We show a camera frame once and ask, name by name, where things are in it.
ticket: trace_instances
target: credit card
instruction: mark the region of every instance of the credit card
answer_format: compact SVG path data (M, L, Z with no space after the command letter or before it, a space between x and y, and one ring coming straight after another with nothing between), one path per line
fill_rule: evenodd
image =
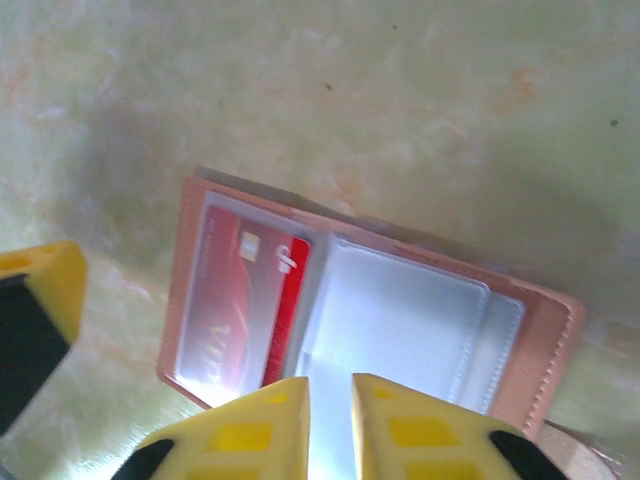
M280 378L310 252L304 239L205 203L176 371L202 401Z

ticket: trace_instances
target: tan leather wallet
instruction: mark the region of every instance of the tan leather wallet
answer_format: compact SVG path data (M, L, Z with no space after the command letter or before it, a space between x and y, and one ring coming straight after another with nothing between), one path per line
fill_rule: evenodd
M184 183L158 375L204 407L308 376L326 436L351 373L368 371L535 438L584 319L570 296L200 169Z

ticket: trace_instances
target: black rubber pad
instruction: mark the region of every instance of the black rubber pad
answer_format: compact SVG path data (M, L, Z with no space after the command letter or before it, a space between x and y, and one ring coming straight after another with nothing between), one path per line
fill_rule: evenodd
M0 279L0 435L4 435L69 346L25 284Z
M569 480L530 440L503 430L489 438L522 480Z
M150 480L174 444L165 438L136 450L111 480Z

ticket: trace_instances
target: card chip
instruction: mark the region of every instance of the card chip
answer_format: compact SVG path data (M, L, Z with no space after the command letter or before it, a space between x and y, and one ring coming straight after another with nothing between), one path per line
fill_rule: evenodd
M255 262L260 249L260 237L249 232L242 232L240 242L240 256L250 262Z

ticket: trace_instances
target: green marble floor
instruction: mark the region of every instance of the green marble floor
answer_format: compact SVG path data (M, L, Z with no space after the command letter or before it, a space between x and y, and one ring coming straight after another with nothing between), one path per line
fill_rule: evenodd
M550 417L640 478L637 0L0 5L0 250L91 267L81 341L0 441L19 478L109 478L197 411L154 362L198 164L582 298Z

